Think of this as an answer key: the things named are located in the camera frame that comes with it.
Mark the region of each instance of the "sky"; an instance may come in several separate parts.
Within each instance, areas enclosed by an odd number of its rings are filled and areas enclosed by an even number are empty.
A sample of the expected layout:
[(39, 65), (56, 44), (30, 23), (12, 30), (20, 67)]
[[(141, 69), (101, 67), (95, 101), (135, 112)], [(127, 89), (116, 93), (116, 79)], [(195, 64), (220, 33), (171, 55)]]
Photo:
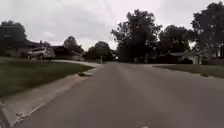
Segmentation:
[(61, 45), (74, 36), (85, 50), (102, 40), (116, 49), (111, 30), (134, 9), (153, 12), (156, 23), (191, 28), (193, 13), (220, 0), (0, 0), (0, 21), (20, 22), (31, 41)]

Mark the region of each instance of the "car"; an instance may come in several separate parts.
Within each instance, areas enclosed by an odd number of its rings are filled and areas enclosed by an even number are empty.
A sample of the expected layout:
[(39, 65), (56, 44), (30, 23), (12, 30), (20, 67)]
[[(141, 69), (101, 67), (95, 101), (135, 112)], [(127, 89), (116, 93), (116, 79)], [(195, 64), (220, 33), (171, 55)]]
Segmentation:
[(179, 59), (178, 64), (193, 64), (193, 61), (188, 58), (181, 58)]
[(39, 47), (28, 53), (28, 59), (36, 58), (39, 60), (53, 59), (55, 57), (54, 50), (47, 47)]

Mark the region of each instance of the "green lawn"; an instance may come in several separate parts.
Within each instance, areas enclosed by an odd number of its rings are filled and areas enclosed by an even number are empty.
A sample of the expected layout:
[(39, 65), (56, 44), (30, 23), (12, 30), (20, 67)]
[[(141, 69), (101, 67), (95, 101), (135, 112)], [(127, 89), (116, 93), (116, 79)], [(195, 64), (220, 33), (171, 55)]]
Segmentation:
[(0, 98), (91, 68), (70, 63), (0, 58)]
[(217, 65), (165, 65), (158, 68), (198, 73), (202, 76), (214, 76), (224, 78), (224, 67)]

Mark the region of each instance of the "street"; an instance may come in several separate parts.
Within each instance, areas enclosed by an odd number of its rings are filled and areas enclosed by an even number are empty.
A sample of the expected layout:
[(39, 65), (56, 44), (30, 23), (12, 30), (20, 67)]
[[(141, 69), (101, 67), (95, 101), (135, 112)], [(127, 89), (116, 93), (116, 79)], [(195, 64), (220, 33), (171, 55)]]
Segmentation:
[(14, 128), (224, 128), (224, 80), (107, 64)]

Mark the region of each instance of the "sidewalk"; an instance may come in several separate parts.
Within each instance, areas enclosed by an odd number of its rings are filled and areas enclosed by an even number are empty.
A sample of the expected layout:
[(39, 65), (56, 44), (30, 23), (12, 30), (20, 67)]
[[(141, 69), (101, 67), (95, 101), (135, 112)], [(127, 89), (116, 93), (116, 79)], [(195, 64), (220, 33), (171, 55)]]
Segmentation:
[(0, 128), (9, 128), (9, 124), (8, 121), (5, 117), (5, 114), (3, 113), (3, 111), (0, 108)]
[(82, 64), (86, 66), (91, 66), (91, 67), (98, 67), (101, 64), (98, 63), (89, 63), (89, 62), (83, 62), (83, 61), (73, 61), (73, 60), (53, 60), (55, 62), (67, 62), (67, 63), (75, 63), (75, 64)]
[[(86, 73), (93, 74), (100, 68), (101, 67), (91, 69)], [(2, 110), (5, 113), (9, 124), (11, 126), (15, 125), (22, 121), (24, 117), (29, 116), (37, 109), (60, 96), (62, 93), (70, 90), (73, 86), (85, 79), (87, 79), (87, 77), (72, 75), (50, 84), (43, 85), (39, 88), (3, 98), (1, 99), (3, 104)]]

